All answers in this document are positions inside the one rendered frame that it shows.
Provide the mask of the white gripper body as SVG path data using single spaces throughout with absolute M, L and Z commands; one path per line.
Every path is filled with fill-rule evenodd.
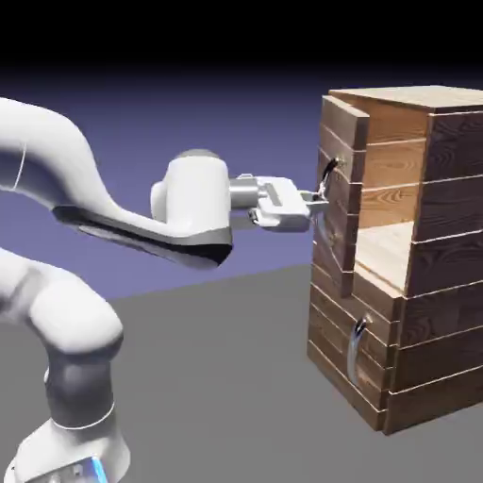
M 261 193 L 255 208 L 256 224 L 274 232 L 306 232 L 310 211 L 292 180 L 279 176 L 258 176 Z

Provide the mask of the tall wooden cabinet door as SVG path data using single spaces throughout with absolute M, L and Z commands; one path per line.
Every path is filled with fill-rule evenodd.
M 320 182 L 325 165 L 337 158 L 336 180 L 330 192 L 338 193 L 347 222 L 344 241 L 331 244 L 321 235 L 317 223 L 314 240 L 318 242 L 322 267 L 331 276 L 341 297 L 350 296 L 353 288 L 369 120 L 367 113 L 342 100 L 330 95 L 323 97 L 317 181 Z

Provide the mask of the short wooden cabinet door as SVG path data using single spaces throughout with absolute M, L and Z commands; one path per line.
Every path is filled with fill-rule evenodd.
M 346 370 L 349 335 L 366 313 L 373 322 L 358 347 L 354 386 Z M 387 416 L 397 328 L 394 318 L 385 319 L 359 298 L 340 298 L 330 276 L 316 265 L 311 267 L 308 357 L 375 431 L 383 429 Z

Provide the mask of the wooden cabinet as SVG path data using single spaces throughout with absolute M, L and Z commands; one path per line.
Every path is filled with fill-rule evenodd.
M 327 95 L 370 116 L 348 297 L 398 322 L 380 432 L 483 403 L 483 89 Z

